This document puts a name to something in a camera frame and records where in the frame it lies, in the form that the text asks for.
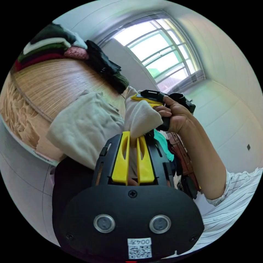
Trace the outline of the person's right hand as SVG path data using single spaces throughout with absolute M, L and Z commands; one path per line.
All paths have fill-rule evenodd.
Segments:
M 161 117 L 169 119 L 169 128 L 167 131 L 174 133 L 183 133 L 187 129 L 197 127 L 196 118 L 181 104 L 174 101 L 167 95 L 163 98 L 164 106 L 155 106 Z

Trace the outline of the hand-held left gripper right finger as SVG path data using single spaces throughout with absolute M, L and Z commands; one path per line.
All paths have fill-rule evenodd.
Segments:
M 147 148 L 145 136 L 136 139 L 137 153 L 137 180 L 138 184 L 151 184 L 155 176 L 152 168 L 150 154 Z

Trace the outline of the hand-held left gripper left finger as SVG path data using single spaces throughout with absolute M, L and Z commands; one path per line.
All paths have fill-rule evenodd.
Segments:
M 114 169 L 112 181 L 114 183 L 128 183 L 130 131 L 122 133 Z

